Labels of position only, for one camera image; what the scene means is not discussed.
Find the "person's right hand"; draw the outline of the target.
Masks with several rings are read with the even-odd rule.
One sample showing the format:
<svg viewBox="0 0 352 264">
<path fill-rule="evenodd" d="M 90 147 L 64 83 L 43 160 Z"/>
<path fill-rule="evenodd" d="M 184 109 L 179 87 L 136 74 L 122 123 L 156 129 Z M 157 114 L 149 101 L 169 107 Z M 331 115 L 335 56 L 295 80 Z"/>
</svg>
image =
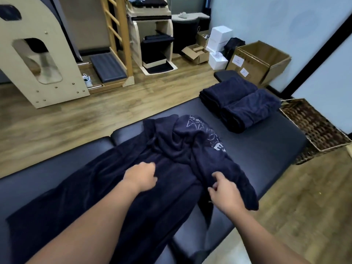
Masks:
<svg viewBox="0 0 352 264">
<path fill-rule="evenodd" d="M 221 172 L 212 173 L 215 178 L 213 186 L 218 187 L 218 201 L 212 203 L 226 216 L 233 216 L 245 211 L 245 205 L 234 182 L 229 181 Z"/>
</svg>

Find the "person's left hand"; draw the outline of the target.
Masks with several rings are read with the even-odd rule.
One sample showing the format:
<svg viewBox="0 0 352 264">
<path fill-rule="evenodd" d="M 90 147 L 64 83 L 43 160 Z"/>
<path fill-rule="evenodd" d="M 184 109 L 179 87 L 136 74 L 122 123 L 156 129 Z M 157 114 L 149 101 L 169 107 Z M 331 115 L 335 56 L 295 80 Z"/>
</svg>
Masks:
<svg viewBox="0 0 352 264">
<path fill-rule="evenodd" d="M 143 187 L 143 162 L 127 169 L 122 182 L 136 193 L 151 190 L 152 188 Z"/>
</svg>

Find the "large navy towel with print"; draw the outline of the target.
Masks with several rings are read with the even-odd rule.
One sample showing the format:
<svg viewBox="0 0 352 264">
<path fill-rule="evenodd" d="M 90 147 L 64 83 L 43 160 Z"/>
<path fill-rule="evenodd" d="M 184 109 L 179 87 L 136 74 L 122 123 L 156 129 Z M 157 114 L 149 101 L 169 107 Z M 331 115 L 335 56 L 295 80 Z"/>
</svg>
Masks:
<svg viewBox="0 0 352 264">
<path fill-rule="evenodd" d="M 141 162 L 156 164 L 158 180 L 133 201 L 111 264 L 153 264 L 213 186 L 216 171 L 237 185 L 247 209 L 259 208 L 245 173 L 200 118 L 147 119 L 139 135 L 99 155 L 6 219 L 12 264 L 28 261 L 106 196 L 128 168 Z"/>
</svg>

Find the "person's right forearm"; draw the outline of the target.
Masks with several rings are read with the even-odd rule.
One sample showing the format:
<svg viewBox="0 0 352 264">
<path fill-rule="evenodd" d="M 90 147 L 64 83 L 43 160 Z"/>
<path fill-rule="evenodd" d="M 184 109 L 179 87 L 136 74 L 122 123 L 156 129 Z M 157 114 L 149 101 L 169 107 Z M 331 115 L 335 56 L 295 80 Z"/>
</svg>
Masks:
<svg viewBox="0 0 352 264">
<path fill-rule="evenodd" d="M 245 208 L 225 212 L 237 229 L 252 264 L 311 264 L 270 234 Z"/>
</svg>

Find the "person's left forearm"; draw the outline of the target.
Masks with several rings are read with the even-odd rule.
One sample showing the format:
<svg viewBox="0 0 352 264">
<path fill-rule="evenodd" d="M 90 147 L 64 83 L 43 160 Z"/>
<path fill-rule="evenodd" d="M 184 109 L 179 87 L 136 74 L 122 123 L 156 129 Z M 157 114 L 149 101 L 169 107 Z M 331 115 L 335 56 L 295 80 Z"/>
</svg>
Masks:
<svg viewBox="0 0 352 264">
<path fill-rule="evenodd" d="M 109 264 L 139 187 L 122 180 L 26 264 Z"/>
</svg>

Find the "black padded massage table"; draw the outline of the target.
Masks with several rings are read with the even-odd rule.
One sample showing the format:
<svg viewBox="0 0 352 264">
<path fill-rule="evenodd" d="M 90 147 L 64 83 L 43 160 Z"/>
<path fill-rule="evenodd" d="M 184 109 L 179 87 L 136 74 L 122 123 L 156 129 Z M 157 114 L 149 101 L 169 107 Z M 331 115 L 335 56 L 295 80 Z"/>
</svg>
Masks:
<svg viewBox="0 0 352 264">
<path fill-rule="evenodd" d="M 150 118 L 192 112 L 215 127 L 229 156 L 244 170 L 259 199 L 307 143 L 303 132 L 279 112 L 241 134 L 232 133 L 198 97 Z M 142 121 L 130 124 L 115 130 L 110 137 L 92 140 L 0 178 L 0 264 L 12 264 L 8 216 L 98 155 L 139 134 L 142 128 Z M 155 264 L 201 264 L 233 229 L 217 208 L 206 208 L 206 201 L 200 201 Z"/>
</svg>

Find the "folded navy towel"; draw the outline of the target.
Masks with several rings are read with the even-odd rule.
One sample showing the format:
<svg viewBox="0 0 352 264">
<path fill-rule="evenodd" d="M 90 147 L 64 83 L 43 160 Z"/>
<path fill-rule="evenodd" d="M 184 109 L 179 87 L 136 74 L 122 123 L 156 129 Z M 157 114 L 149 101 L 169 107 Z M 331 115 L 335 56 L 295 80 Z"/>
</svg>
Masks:
<svg viewBox="0 0 352 264">
<path fill-rule="evenodd" d="M 258 87 L 243 79 L 241 76 L 233 76 L 228 80 L 205 88 L 199 93 L 201 102 L 209 111 L 219 116 L 220 111 L 227 105 L 241 100 L 258 90 Z"/>
<path fill-rule="evenodd" d="M 246 129 L 272 116 L 281 108 L 281 100 L 266 89 L 259 89 L 220 110 L 227 129 L 243 133 Z"/>
</svg>

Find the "dark grey padded platform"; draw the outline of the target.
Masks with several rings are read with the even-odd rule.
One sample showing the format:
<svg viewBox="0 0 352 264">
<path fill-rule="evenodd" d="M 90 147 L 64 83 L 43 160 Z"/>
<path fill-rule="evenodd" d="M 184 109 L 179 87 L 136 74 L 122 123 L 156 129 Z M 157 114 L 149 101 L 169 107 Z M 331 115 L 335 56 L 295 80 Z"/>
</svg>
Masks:
<svg viewBox="0 0 352 264">
<path fill-rule="evenodd" d="M 113 53 L 101 53 L 90 56 L 91 63 L 102 83 L 127 79 L 126 72 L 120 66 Z"/>
</svg>

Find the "brown wicker basket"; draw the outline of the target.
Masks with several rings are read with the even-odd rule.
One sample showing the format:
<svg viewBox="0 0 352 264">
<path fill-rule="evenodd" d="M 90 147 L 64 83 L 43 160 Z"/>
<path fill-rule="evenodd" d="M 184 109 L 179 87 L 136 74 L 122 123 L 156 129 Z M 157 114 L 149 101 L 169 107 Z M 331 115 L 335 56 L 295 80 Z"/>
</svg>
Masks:
<svg viewBox="0 0 352 264">
<path fill-rule="evenodd" d="M 280 112 L 297 126 L 308 142 L 294 161 L 295 165 L 304 164 L 316 157 L 352 144 L 352 140 L 335 127 L 304 98 L 281 101 Z"/>
</svg>

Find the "wooden exercise chair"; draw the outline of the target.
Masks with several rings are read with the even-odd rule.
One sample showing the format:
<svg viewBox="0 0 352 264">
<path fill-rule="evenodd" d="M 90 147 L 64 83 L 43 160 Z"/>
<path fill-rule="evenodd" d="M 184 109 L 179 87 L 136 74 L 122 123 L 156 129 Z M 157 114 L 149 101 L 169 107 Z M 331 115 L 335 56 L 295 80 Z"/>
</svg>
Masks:
<svg viewBox="0 0 352 264">
<path fill-rule="evenodd" d="M 132 58 L 146 76 L 177 70 L 174 29 L 167 0 L 126 0 Z"/>
</svg>

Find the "small open cardboard box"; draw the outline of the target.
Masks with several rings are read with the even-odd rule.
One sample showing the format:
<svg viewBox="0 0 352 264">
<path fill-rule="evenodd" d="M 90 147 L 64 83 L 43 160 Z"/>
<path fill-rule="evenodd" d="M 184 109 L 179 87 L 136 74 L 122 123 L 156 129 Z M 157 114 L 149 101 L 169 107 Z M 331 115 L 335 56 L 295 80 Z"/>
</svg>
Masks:
<svg viewBox="0 0 352 264">
<path fill-rule="evenodd" d="M 209 52 L 199 44 L 186 46 L 181 52 L 185 58 L 196 65 L 209 61 Z"/>
</svg>

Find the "small white box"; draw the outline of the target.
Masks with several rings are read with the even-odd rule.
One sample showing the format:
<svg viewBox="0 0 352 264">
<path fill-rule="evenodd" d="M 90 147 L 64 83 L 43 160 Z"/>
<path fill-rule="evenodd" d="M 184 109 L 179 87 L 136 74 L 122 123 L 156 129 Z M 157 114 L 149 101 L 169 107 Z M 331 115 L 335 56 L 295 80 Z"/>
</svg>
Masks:
<svg viewBox="0 0 352 264">
<path fill-rule="evenodd" d="M 221 52 L 210 52 L 208 63 L 214 71 L 225 70 L 228 60 Z"/>
</svg>

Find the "large open cardboard box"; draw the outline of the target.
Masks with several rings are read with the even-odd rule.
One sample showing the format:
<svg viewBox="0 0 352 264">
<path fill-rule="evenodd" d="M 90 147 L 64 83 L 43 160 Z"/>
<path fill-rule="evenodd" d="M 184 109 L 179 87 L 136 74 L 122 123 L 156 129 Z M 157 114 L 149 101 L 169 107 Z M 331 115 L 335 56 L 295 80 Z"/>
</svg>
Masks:
<svg viewBox="0 0 352 264">
<path fill-rule="evenodd" d="M 262 41 L 236 47 L 226 70 L 238 73 L 259 88 L 267 87 L 281 75 L 292 57 Z"/>
</svg>

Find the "black cabinet with white top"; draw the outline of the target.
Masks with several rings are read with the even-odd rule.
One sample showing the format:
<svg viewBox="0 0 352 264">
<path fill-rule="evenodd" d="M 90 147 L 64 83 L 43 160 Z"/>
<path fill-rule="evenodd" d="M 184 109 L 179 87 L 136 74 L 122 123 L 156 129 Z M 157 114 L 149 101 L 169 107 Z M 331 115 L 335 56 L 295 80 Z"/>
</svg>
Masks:
<svg viewBox="0 0 352 264">
<path fill-rule="evenodd" d="M 205 13 L 173 14 L 172 24 L 174 31 L 173 53 L 180 54 L 183 48 L 196 43 L 199 31 L 209 30 L 210 16 Z"/>
</svg>

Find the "black bag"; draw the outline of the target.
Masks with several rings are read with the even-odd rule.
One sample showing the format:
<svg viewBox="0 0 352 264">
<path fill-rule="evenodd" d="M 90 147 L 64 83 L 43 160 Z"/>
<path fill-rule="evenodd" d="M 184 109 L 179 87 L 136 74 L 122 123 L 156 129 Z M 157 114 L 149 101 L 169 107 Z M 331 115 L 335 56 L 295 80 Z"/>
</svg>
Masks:
<svg viewBox="0 0 352 264">
<path fill-rule="evenodd" d="M 231 38 L 224 46 L 222 54 L 228 61 L 230 61 L 235 49 L 243 45 L 245 45 L 245 41 L 239 38 Z"/>
</svg>

